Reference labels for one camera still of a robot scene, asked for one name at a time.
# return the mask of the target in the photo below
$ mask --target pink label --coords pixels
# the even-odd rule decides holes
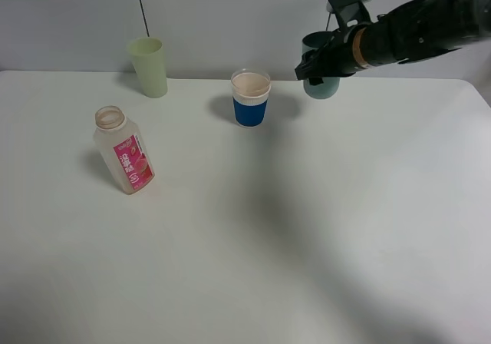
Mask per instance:
[[[114,152],[133,189],[142,187],[152,178],[152,169],[136,134],[115,146]]]

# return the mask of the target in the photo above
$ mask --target white table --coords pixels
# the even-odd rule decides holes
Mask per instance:
[[[248,130],[227,81],[135,87],[0,73],[0,342],[491,342],[491,110],[472,86],[350,78],[316,101],[277,81]],[[92,141],[107,104],[157,173],[133,196]]]

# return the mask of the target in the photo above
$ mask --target cup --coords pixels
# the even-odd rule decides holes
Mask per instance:
[[[331,31],[316,31],[302,39],[302,54],[322,47],[331,37]],[[330,98],[339,87],[339,78],[322,78],[322,83],[311,85],[308,79],[304,80],[304,91],[312,98],[322,100]]]
[[[271,91],[271,78],[264,71],[242,69],[233,73],[233,107],[237,123],[255,127],[262,123]]]
[[[150,98],[167,93],[166,67],[163,63],[162,41],[158,38],[138,38],[127,46],[143,93]]]

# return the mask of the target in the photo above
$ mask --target white wall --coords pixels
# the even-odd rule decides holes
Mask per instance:
[[[325,28],[326,0],[143,0],[170,76],[228,78],[259,66],[293,78],[302,37]]]
[[[138,0],[0,0],[0,70],[120,71]]]

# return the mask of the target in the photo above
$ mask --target bottle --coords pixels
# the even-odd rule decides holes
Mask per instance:
[[[138,126],[116,106],[95,113],[94,141],[110,173],[124,193],[133,194],[154,176]]]

